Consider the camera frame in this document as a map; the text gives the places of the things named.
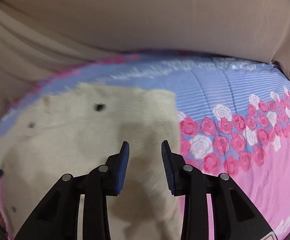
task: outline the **bed sheet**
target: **bed sheet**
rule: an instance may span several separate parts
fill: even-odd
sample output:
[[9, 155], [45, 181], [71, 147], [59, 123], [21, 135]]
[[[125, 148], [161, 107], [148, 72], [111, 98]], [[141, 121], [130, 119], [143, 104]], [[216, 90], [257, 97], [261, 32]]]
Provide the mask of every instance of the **bed sheet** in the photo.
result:
[[186, 162], [230, 174], [278, 239], [290, 232], [290, 81], [276, 65], [164, 51], [107, 58], [36, 84], [1, 119], [0, 137], [37, 99], [80, 82], [173, 91]]

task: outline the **metal screw head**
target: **metal screw head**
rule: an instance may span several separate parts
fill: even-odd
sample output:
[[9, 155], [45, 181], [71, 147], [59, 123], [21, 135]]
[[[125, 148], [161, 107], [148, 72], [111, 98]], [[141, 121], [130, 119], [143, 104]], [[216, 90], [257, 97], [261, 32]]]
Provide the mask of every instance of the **metal screw head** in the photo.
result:
[[105, 172], [105, 171], [108, 170], [108, 167], [107, 167], [106, 165], [102, 165], [102, 166], [99, 166], [99, 167], [98, 167], [98, 170], [99, 170], [100, 172]]
[[185, 171], [192, 171], [193, 170], [193, 167], [191, 165], [186, 164], [186, 165], [183, 166], [183, 169]]
[[63, 181], [69, 181], [72, 178], [72, 176], [70, 174], [64, 174], [62, 177]]
[[220, 177], [222, 180], [228, 180], [230, 178], [229, 175], [226, 173], [222, 173]]

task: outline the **white fluffy cloth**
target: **white fluffy cloth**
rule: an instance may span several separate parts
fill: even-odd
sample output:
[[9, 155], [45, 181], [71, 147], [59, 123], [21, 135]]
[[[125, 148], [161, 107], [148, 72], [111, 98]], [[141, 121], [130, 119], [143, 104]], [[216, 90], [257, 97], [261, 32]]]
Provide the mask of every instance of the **white fluffy cloth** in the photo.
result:
[[[96, 104], [104, 110], [96, 111]], [[168, 190], [160, 152], [163, 140], [179, 152], [179, 134], [174, 94], [165, 90], [82, 83], [45, 96], [0, 141], [3, 201], [14, 235], [63, 174], [89, 173], [126, 140], [124, 187], [118, 197], [108, 197], [112, 239], [179, 240], [178, 200]], [[82, 239], [81, 213], [78, 230]]]

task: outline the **black spot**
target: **black spot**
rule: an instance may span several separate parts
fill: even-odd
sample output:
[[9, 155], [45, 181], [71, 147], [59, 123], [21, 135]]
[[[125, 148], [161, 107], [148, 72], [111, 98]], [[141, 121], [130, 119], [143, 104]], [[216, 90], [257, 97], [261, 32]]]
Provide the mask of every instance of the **black spot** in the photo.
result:
[[94, 109], [97, 112], [103, 111], [105, 109], [105, 105], [104, 104], [96, 104]]
[[30, 122], [28, 125], [28, 128], [34, 128], [35, 127], [35, 123], [34, 122]]

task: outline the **blue striped fabric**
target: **blue striped fabric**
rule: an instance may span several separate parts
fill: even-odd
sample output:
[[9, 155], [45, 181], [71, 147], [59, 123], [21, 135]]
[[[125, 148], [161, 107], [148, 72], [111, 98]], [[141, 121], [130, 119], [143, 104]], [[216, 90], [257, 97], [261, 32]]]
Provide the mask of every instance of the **blue striped fabric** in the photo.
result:
[[80, 82], [170, 90], [176, 94], [177, 108], [195, 120], [213, 117], [217, 104], [226, 105], [233, 114], [246, 112], [250, 94], [267, 102], [271, 100], [270, 92], [283, 97], [284, 86], [290, 91], [290, 81], [274, 64], [208, 54], [180, 56], [177, 52], [138, 56], [137, 61], [125, 56], [120, 64], [89, 64], [73, 70], [71, 76], [42, 81], [39, 91], [23, 98], [1, 119], [0, 137], [36, 100], [74, 89]]

